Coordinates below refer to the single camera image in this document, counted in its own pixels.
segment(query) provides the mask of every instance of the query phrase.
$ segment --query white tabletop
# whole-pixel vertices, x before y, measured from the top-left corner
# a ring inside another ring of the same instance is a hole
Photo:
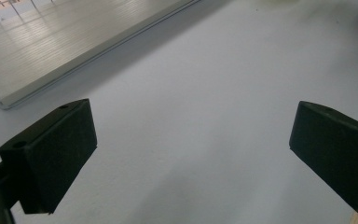
[[[0,146],[90,98],[98,148],[51,216],[18,223],[349,223],[289,149],[300,100],[358,119],[358,4],[203,0],[11,110]]]

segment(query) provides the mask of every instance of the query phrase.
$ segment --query white table surface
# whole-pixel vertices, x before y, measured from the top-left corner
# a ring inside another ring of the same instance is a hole
[[[289,149],[298,101],[358,119],[358,3],[202,0],[11,110],[0,146],[90,98],[97,150],[18,223],[349,223]]]

